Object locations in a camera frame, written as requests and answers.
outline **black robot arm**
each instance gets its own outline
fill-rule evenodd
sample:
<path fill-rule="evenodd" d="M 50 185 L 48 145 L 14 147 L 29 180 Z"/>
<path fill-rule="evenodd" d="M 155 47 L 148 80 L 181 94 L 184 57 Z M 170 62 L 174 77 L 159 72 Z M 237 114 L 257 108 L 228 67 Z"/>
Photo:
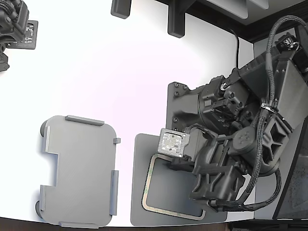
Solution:
<path fill-rule="evenodd" d="M 294 129 L 308 116 L 308 55 L 298 40 L 286 34 L 272 47 L 279 26 L 273 27 L 267 51 L 228 78 L 219 76 L 195 90 L 168 87 L 167 129 L 158 152 L 173 157 L 172 170 L 192 172 L 195 186 L 189 198 L 216 211 L 255 211 L 272 203 L 281 189 L 280 156 Z M 268 200 L 245 205 L 258 177 L 276 176 Z M 244 185 L 244 175 L 251 179 Z"/>

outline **screw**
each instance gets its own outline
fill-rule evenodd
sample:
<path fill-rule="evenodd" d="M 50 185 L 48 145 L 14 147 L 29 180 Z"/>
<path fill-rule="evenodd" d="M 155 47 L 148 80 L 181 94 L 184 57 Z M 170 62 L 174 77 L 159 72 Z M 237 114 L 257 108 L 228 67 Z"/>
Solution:
<path fill-rule="evenodd" d="M 223 84 L 220 85 L 220 90 L 225 91 L 226 88 L 227 88 L 227 83 L 223 83 Z"/>
<path fill-rule="evenodd" d="M 233 92 L 231 92 L 231 94 L 229 95 L 229 99 L 232 99 L 232 98 L 234 98 L 234 93 Z"/>

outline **black bracket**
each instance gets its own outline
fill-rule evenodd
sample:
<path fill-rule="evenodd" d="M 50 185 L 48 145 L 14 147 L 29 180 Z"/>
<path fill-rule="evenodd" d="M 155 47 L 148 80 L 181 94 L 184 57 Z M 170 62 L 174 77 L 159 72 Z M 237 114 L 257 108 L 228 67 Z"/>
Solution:
<path fill-rule="evenodd" d="M 185 35 L 185 13 L 196 0 L 171 0 L 168 4 L 168 34 L 181 38 Z M 113 0 L 111 14 L 126 19 L 129 17 L 131 0 Z"/>
<path fill-rule="evenodd" d="M 196 0 L 171 0 L 168 15 L 168 34 L 181 38 L 185 35 L 185 13 Z"/>
<path fill-rule="evenodd" d="M 112 0 L 111 14 L 126 19 L 130 15 L 131 0 Z"/>

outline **black wire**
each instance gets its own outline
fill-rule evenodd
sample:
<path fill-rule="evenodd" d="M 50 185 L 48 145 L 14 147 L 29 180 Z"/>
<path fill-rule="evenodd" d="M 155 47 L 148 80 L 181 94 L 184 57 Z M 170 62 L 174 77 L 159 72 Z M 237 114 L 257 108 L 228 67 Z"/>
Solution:
<path fill-rule="evenodd" d="M 234 32 L 234 30 L 232 30 L 231 28 L 229 28 L 229 30 L 235 35 L 236 40 L 237 40 L 237 48 L 236 48 L 236 68 L 239 68 L 239 52 L 240 52 L 240 39 L 237 36 L 237 34 Z"/>

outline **white table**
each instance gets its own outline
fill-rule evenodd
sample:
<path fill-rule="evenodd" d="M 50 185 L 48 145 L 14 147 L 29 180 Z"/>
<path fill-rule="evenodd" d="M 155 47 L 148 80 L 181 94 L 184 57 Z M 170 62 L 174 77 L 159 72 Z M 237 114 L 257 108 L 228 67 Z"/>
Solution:
<path fill-rule="evenodd" d="M 168 84 L 193 89 L 231 73 L 232 34 L 188 15 L 178 39 L 167 34 L 167 6 L 133 0 L 123 20 L 111 16 L 111 2 L 26 0 L 39 21 L 37 49 L 6 50 L 11 68 L 0 74 L 0 217 L 42 221 L 34 206 L 40 185 L 54 184 L 56 159 L 41 153 L 39 129 L 54 115 L 74 115 L 103 120 L 122 138 L 118 215 L 109 226 L 131 226 L 134 139 L 165 126 Z M 240 58 L 241 66 L 253 59 L 251 43 L 241 40 Z"/>

